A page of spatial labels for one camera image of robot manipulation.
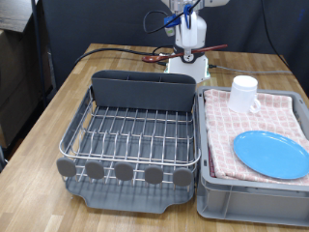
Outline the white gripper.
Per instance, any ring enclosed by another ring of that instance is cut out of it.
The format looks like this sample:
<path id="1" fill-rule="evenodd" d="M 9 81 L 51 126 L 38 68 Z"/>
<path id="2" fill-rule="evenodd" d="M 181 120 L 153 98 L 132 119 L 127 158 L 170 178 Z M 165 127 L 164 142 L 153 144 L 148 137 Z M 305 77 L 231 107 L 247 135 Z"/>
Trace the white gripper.
<path id="1" fill-rule="evenodd" d="M 181 41 L 184 53 L 191 53 L 192 47 L 197 44 L 197 15 L 183 15 L 181 23 Z"/>

